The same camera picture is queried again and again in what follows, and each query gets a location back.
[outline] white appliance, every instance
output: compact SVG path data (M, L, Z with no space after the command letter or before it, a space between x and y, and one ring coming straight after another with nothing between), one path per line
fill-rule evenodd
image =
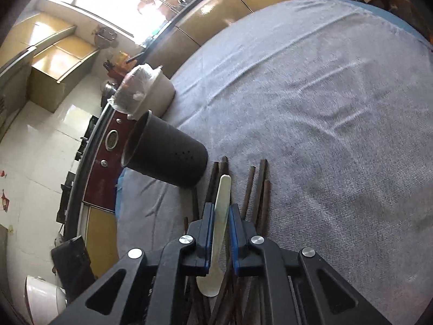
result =
M67 305L64 289L40 277L25 278L24 298L33 325L48 325Z

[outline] white tile floor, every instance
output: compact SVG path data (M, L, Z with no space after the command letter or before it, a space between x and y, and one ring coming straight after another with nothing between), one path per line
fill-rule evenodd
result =
M7 267L12 300L28 320L24 305L27 275L55 283L50 250L61 225L56 215L68 170L91 115L99 116L101 80L87 75L52 114L27 102L0 142L0 194L10 200L0 210L9 229Z

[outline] blue cloth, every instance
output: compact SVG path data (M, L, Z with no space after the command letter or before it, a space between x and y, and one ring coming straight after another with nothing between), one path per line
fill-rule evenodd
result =
M359 1L353 1L353 0L344 0L346 2L351 3L352 5L362 7L370 12L373 12L375 15L382 17L383 19L386 19L388 22L391 22L392 24L396 25L397 27L400 27L401 29L407 31L408 33L414 35L419 40L425 41L425 37L422 36L422 34L417 31L414 27L412 27L409 23L404 21L403 19L397 17L396 15L393 15L392 13L385 11L379 7L368 5L363 2Z
M123 177L125 175L126 168L123 169L116 184L116 205L114 206L114 215L116 216L116 221L119 220L120 216L120 203L122 202L122 188L123 188Z

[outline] plastic bag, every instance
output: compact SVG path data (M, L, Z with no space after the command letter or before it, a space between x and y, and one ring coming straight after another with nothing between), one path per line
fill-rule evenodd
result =
M121 113L134 113L159 72L159 68L153 70L148 64L134 67L125 76L116 93L108 99L108 103Z

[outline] metal screw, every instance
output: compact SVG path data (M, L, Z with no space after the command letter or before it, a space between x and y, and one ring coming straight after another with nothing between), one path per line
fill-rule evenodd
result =
M253 244L262 244L263 242L265 242L265 239L262 236L251 237L251 243Z
M311 247L305 247L304 249L302 249L302 254L307 258L312 258L316 255L316 252Z
M185 234L179 238L179 242L182 244L189 244L192 241L194 241L194 237L190 236L189 234Z
M143 251L142 251L141 249L139 249L139 248L131 249L131 250L128 252L128 256L129 256L131 259L138 259L139 257L142 256L142 254L143 254Z

